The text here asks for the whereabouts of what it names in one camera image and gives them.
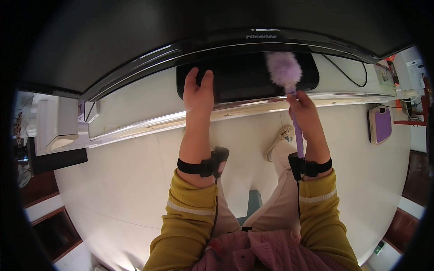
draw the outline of yellow sleeve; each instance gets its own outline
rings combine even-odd
[[[345,225],[340,222],[335,170],[310,181],[300,181],[300,243],[322,252],[348,270],[361,270],[351,248]]]
[[[161,234],[151,243],[143,271],[184,270],[199,260],[214,226],[217,193],[217,185],[198,189],[175,170]]]

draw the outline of white shoe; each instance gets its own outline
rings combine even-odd
[[[271,160],[271,151],[273,150],[274,146],[282,140],[286,140],[288,143],[291,143],[293,138],[294,138],[294,127],[290,124],[283,125],[282,128],[279,130],[273,144],[268,149],[268,151],[265,153],[264,158],[267,161],[272,162],[273,160]]]

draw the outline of floor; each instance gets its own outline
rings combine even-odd
[[[379,146],[369,143],[370,107],[318,108],[338,178],[340,218],[359,264],[368,259],[392,221],[410,149],[407,125],[394,125],[391,137]],[[222,184],[236,216],[246,215],[249,190],[259,190],[265,202],[276,187],[274,167],[262,154],[282,124],[291,122],[286,112],[274,112],[211,124],[211,144],[230,150]],[[55,171],[78,233],[113,270],[142,269],[149,257],[149,244],[162,226],[181,132],[88,149],[87,163]]]

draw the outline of white pants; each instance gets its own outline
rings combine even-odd
[[[274,168],[279,176],[276,189],[271,197],[245,222],[245,227],[252,227],[254,232],[290,229],[293,234],[300,234],[300,220],[298,215],[297,182],[288,162],[288,155],[297,149],[286,141],[280,141],[271,152]],[[216,227],[212,237],[218,237],[228,232],[241,230],[236,217],[229,210],[224,199],[220,180],[217,181],[218,215]]]

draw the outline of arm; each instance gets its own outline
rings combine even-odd
[[[210,115],[214,105],[213,73],[207,71],[201,87],[196,85],[198,68],[185,79],[185,135],[179,158],[200,164],[211,157],[209,143]],[[149,270],[184,270],[199,260],[214,226],[217,185],[213,176],[187,174],[176,169],[169,190],[161,234],[152,241],[149,259],[143,268]]]
[[[330,159],[330,150],[316,106],[306,93],[299,91],[298,97],[299,100],[296,100],[289,95],[287,100],[307,142],[306,160],[326,163]],[[346,227],[339,220],[334,170],[329,169],[317,177],[305,176],[299,186],[300,243],[333,258],[348,270],[360,270],[346,237]]]

